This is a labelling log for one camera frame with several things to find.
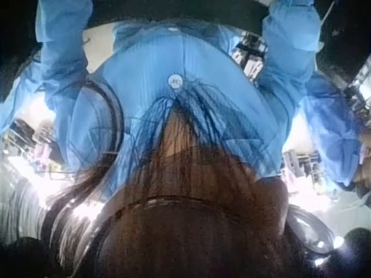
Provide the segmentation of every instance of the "button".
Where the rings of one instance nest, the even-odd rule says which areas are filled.
[[[168,30],[171,31],[171,32],[179,31],[179,29],[176,28],[176,27],[169,27]]]
[[[178,74],[173,74],[169,77],[168,83],[174,90],[179,89],[183,86],[183,78]]]

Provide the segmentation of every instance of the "blue sleeve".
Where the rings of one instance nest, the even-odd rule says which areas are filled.
[[[322,74],[307,83],[308,96],[300,103],[325,173],[348,185],[359,165],[362,130],[340,90]]]
[[[312,3],[277,0],[263,20],[268,53],[257,84],[277,121],[274,145],[280,159],[296,108],[306,94],[305,84],[314,71],[321,24]]]
[[[12,124],[17,112],[28,103],[41,87],[40,62],[36,57],[14,80],[13,87],[6,100],[0,103],[0,135]]]
[[[56,113],[56,139],[65,161],[75,102],[88,74],[82,32],[91,12],[91,0],[39,0],[37,9],[45,103]]]

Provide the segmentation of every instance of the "person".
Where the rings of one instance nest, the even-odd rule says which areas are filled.
[[[337,189],[352,190],[360,180],[369,177],[368,128],[324,74],[315,72],[306,87],[308,93],[300,107],[326,177],[340,184]]]
[[[88,74],[82,32],[91,0],[39,0],[37,70],[62,157],[77,172],[40,238],[68,275],[297,277],[311,269],[285,226],[288,193],[275,175],[314,72],[320,21],[312,0],[277,0],[269,10],[255,87],[229,56],[235,30],[203,21],[120,22],[114,54]],[[12,104],[9,119],[21,106]],[[91,197],[107,203],[84,233],[69,223]]]

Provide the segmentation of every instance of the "hair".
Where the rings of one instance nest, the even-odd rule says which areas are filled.
[[[94,83],[87,86],[111,112],[111,144],[94,168],[54,197],[37,225],[66,276],[304,276],[308,266],[289,231],[277,240],[251,225],[271,223],[260,217],[259,198],[251,191],[253,165],[232,155],[228,140],[259,137],[227,97],[212,86],[185,82],[172,98],[154,101],[131,134],[133,149],[122,155],[120,127],[130,119],[114,98]],[[239,147],[249,161],[261,159],[254,146]],[[106,192],[123,161],[130,166],[127,177],[98,224],[71,217],[80,204]]]

